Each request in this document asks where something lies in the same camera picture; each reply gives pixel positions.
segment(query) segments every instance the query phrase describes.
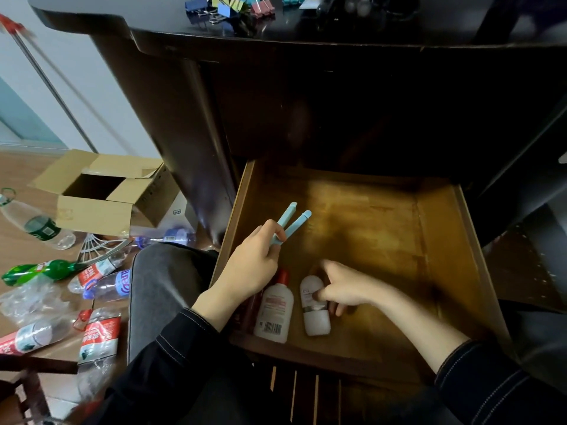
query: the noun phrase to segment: plastic bottle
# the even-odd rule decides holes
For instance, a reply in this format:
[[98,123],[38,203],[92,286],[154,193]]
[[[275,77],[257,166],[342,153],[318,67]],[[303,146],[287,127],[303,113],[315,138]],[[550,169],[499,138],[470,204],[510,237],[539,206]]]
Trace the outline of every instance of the plastic bottle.
[[61,314],[59,316],[41,318],[18,331],[0,338],[0,354],[23,355],[63,340],[73,328],[82,329],[92,310],[82,310]]
[[116,309],[95,309],[84,330],[77,372],[79,394],[84,401],[95,398],[112,377],[120,333],[120,315]]
[[2,280],[8,286],[20,286],[35,278],[53,282],[64,279],[72,272],[78,271],[81,268],[82,266],[78,262],[54,259],[53,261],[42,262],[33,266],[24,264],[13,267],[2,275]]
[[83,292],[86,300],[115,301],[130,295],[131,271],[122,270],[110,274],[94,283]]
[[303,324],[308,336],[324,336],[330,333],[327,302],[313,299],[313,293],[324,288],[324,286],[325,284],[317,276],[307,276],[299,284]]
[[285,343],[294,299],[293,292],[287,287],[289,273],[286,270],[278,270],[276,277],[276,283],[268,287],[262,295],[254,335]]
[[72,293],[82,293],[85,289],[89,289],[98,280],[119,268],[131,250],[131,246],[126,246],[124,249],[117,250],[108,258],[104,258],[102,261],[89,265],[71,279],[67,288]]
[[140,249],[144,249],[154,243],[160,243],[162,241],[188,246],[189,243],[195,241],[195,233],[193,231],[189,231],[187,228],[171,228],[166,231],[166,234],[162,238],[144,236],[136,237],[136,244]]
[[39,209],[14,200],[15,196],[16,191],[11,188],[0,190],[0,211],[7,220],[54,249],[69,249],[75,244],[73,231],[59,228]]

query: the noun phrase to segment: cardboard box flap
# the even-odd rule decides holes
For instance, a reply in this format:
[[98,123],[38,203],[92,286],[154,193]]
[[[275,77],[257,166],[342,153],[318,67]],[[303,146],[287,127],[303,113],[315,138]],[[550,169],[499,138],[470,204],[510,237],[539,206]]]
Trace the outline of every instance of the cardboard box flap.
[[32,180],[30,186],[54,194],[62,194],[81,175],[82,170],[97,157],[98,155],[92,152],[71,149]]
[[56,224],[61,228],[108,236],[130,234],[132,205],[115,201],[66,197],[57,199]]
[[89,166],[83,168],[82,173],[98,176],[150,178],[162,164],[163,161],[160,158],[100,154]]
[[117,188],[107,197],[109,201],[136,204],[152,179],[124,179]]

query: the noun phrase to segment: green plastic bottle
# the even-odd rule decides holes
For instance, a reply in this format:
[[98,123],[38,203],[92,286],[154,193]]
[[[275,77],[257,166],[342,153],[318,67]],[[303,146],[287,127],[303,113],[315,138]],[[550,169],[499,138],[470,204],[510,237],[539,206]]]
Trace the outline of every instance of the green plastic bottle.
[[20,286],[36,277],[55,281],[66,278],[74,271],[80,271],[82,267],[77,262],[54,259],[41,264],[18,265],[2,275],[2,280],[8,286]]

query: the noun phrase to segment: barcode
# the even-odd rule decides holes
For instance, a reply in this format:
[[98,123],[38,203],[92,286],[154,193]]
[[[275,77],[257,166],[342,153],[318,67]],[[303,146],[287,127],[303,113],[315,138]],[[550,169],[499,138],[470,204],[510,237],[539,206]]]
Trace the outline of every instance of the barcode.
[[276,334],[279,336],[280,333],[282,332],[282,326],[279,323],[266,322],[266,324],[264,325],[264,332],[270,334]]

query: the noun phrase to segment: clear plastic bag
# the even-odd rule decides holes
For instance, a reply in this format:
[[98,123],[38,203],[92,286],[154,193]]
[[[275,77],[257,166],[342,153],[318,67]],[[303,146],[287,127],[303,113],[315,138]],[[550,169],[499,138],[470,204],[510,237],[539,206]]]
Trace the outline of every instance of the clear plastic bag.
[[0,295],[0,312],[19,327],[69,311],[69,302],[61,300],[61,288],[52,280],[35,278]]

